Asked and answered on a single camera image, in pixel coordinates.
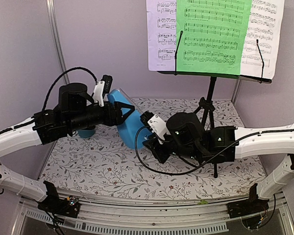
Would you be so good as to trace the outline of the blue metronome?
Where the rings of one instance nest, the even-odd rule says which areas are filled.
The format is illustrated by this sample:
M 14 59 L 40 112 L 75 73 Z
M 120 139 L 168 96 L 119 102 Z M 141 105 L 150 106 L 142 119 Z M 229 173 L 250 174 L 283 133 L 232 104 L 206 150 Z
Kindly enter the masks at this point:
M 124 121 L 123 124 L 117 126 L 117 130 L 124 144 L 130 149 L 135 149 L 136 134 L 138 130 L 144 126 L 140 121 L 142 111 L 121 88 L 112 90 L 108 94 L 107 98 L 112 103 L 119 101 L 134 106 L 134 112 Z

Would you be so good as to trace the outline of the black music stand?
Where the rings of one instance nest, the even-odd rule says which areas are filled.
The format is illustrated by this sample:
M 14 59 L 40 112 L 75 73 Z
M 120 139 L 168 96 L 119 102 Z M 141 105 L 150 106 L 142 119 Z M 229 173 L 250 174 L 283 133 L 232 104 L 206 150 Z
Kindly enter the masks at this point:
M 177 43 L 177 48 L 176 51 L 174 53 L 174 71 L 158 71 L 161 74 L 173 74 L 175 76 L 182 74 L 182 72 L 178 72 L 177 71 L 177 54 L 178 54 L 178 49 L 179 49 L 179 45 L 182 39 L 182 35 L 183 35 L 183 30 L 180 31 L 180 36 L 178 39 L 178 43 Z M 259 46 L 259 39 L 256 39 L 256 46 L 261 58 L 261 63 L 262 63 L 262 72 L 261 72 L 261 79 L 260 79 L 260 83 L 262 83 L 263 81 L 263 73 L 264 73 L 264 67 L 265 67 L 265 62 L 260 50 L 260 46 Z M 195 113 L 197 114 L 201 109 L 204 110 L 203 116 L 202 116 L 202 121 L 201 124 L 204 126 L 206 124 L 207 121 L 207 117 L 209 116 L 209 120 L 210 120 L 210 128 L 213 129 L 215 128 L 215 123 L 214 123 L 214 116 L 213 116 L 213 112 L 215 110 L 215 107 L 213 106 L 213 102 L 212 102 L 212 97 L 213 97 L 213 92 L 214 92 L 214 88 L 215 88 L 215 84 L 216 84 L 216 80 L 217 77 L 216 76 L 211 76 L 210 77 L 210 83 L 209 83 L 209 88 L 208 88 L 208 93 L 207 93 L 207 97 L 206 99 L 204 97 L 202 97 L 199 101 L 199 105 L 198 108 L 195 110 Z M 214 178 L 218 177 L 218 167 L 217 167 L 217 163 L 213 163 L 214 166 Z

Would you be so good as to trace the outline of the purple paper sheet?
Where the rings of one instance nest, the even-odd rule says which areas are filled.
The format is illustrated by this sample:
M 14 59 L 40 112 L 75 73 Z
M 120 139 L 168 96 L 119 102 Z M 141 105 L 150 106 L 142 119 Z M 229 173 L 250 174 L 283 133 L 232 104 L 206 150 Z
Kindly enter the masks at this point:
M 147 0 L 148 69 L 174 71 L 176 1 Z

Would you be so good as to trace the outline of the green paper sheet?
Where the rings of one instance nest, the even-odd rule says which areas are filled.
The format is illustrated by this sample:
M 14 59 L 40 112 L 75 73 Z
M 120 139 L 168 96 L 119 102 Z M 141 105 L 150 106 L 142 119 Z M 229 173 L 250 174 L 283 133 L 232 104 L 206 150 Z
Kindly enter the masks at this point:
M 239 75 L 252 2 L 178 0 L 176 70 Z

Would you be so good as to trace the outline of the white sheet music page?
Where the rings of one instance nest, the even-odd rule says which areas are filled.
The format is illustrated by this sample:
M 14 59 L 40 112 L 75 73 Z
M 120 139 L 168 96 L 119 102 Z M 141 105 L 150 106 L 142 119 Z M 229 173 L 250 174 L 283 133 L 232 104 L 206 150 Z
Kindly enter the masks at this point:
M 241 58 L 242 76 L 273 79 L 284 6 L 284 0 L 252 1 Z

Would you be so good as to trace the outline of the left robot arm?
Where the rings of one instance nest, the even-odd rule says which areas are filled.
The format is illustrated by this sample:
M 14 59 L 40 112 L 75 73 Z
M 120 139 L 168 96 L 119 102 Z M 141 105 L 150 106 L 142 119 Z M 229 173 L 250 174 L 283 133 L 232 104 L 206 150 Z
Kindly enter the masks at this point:
M 95 86 L 95 97 L 87 93 L 87 86 L 82 83 L 61 86 L 58 105 L 54 109 L 43 109 L 25 121 L 0 131 L 0 157 L 27 147 L 48 144 L 72 136 L 74 131 L 100 124 L 123 124 L 135 108 L 120 101 L 105 101 L 103 97 L 107 92 L 104 81 Z M 27 178 L 1 163 L 0 188 L 44 202 L 52 212 L 60 212 L 63 208 L 54 184 Z

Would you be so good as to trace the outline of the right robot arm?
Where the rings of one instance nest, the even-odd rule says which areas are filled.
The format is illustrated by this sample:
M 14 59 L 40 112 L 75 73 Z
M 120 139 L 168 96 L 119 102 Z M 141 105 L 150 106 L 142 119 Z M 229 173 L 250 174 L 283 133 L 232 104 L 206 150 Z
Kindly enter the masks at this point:
M 152 132 L 143 145 L 162 164 L 171 155 L 216 165 L 256 155 L 285 154 L 280 165 L 249 190 L 243 206 L 247 213 L 255 213 L 263 200 L 270 199 L 294 178 L 294 123 L 272 128 L 220 126 L 205 130 L 195 113 L 179 112 L 164 121 L 148 111 L 140 120 Z

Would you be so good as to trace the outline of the teal cylinder cup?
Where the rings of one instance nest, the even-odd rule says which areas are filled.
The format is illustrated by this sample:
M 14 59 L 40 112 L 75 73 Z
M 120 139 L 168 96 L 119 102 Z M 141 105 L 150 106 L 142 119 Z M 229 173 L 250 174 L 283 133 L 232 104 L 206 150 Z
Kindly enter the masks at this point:
M 87 138 L 92 137 L 95 134 L 95 132 L 96 132 L 95 128 L 96 127 L 93 126 L 93 127 L 77 130 L 77 133 L 81 138 L 87 139 Z

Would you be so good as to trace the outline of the floral table mat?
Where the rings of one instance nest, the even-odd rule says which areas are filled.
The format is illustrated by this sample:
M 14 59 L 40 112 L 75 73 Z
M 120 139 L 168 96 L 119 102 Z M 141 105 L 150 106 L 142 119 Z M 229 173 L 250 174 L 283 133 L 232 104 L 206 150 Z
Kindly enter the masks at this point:
M 134 151 L 115 127 L 98 126 L 95 134 L 59 139 L 41 173 L 41 181 L 64 190 L 145 200 L 197 200 L 247 195 L 266 173 L 257 156 L 218 165 L 170 157 L 158 163 L 147 149 Z

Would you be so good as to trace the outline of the aluminium front rail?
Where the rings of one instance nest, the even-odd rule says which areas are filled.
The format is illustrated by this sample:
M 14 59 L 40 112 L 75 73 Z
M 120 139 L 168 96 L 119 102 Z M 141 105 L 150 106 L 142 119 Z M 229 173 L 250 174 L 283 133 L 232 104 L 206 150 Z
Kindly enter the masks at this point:
M 59 229 L 34 201 L 22 198 L 14 235 L 294 235 L 283 193 L 269 201 L 262 227 L 250 228 L 260 213 L 231 218 L 227 204 L 240 197 L 210 200 L 139 200 L 79 194 L 77 218 L 63 217 Z

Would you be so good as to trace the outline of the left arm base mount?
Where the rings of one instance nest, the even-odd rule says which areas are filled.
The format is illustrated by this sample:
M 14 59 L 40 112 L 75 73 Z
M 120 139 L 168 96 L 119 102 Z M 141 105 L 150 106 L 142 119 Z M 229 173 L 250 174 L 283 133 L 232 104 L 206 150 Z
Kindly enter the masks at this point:
M 43 184 L 47 189 L 47 197 L 42 202 L 37 202 L 40 210 L 71 218 L 78 217 L 81 206 L 78 197 L 68 196 L 61 199 L 53 183 L 43 181 Z

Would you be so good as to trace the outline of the right aluminium frame post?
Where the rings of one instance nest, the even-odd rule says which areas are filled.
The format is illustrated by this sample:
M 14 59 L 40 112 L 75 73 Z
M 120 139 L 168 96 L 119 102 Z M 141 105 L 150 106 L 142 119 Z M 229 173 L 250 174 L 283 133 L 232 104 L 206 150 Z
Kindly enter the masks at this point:
M 232 98 L 231 98 L 231 102 L 233 104 L 236 103 L 238 95 L 239 95 L 239 91 L 240 91 L 240 87 L 241 87 L 241 80 L 237 80 L 234 86 L 234 90 L 233 90 L 233 94 L 232 94 Z

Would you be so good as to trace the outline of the aluminium frame post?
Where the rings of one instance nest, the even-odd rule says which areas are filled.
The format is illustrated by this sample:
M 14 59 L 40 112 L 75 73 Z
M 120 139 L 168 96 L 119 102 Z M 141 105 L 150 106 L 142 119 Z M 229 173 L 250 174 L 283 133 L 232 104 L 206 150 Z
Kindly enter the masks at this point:
M 54 46 L 58 58 L 58 63 L 60 66 L 60 69 L 62 72 L 66 71 L 66 64 L 65 64 L 65 59 L 61 47 L 61 42 L 60 42 L 60 36 L 59 36 L 59 31 L 57 27 L 57 20 L 56 20 L 56 12 L 55 12 L 55 7 L 54 7 L 54 1 L 53 0 L 46 0 L 46 6 L 47 6 L 47 13 L 48 13 L 48 18 L 49 18 L 49 24 L 51 28 L 51 33 L 54 41 Z
M 239 95 L 239 91 L 240 91 L 240 87 L 241 87 L 241 80 L 237 80 L 234 86 L 234 90 L 233 90 L 233 94 L 232 94 L 232 98 L 231 98 L 231 102 L 233 104 L 236 103 L 238 95 Z

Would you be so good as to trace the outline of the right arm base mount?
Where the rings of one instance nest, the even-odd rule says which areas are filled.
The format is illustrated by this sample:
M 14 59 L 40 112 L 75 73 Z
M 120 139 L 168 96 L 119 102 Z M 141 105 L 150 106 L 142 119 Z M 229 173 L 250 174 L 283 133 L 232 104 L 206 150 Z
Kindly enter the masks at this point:
M 265 211 L 269 208 L 269 199 L 260 199 L 257 193 L 258 184 L 255 183 L 249 189 L 249 197 L 246 200 L 228 203 L 227 212 L 230 218 L 237 218 L 241 216 L 250 215 Z

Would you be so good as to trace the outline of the left aluminium frame post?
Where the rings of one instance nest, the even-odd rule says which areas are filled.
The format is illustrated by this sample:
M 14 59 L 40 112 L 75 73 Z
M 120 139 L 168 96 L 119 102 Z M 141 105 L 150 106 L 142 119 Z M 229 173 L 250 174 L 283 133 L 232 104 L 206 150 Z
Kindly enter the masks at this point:
M 56 20 L 56 12 L 55 12 L 55 7 L 54 7 L 54 1 L 53 0 L 46 0 L 46 6 L 47 6 L 47 13 L 48 13 L 48 18 L 49 18 L 49 24 L 51 28 L 51 33 L 54 41 L 54 46 L 58 58 L 58 63 L 60 66 L 60 69 L 62 72 L 66 71 L 66 64 L 65 64 L 65 59 L 61 47 L 61 42 L 60 42 L 60 36 L 59 36 L 59 31 L 57 27 L 57 20 Z

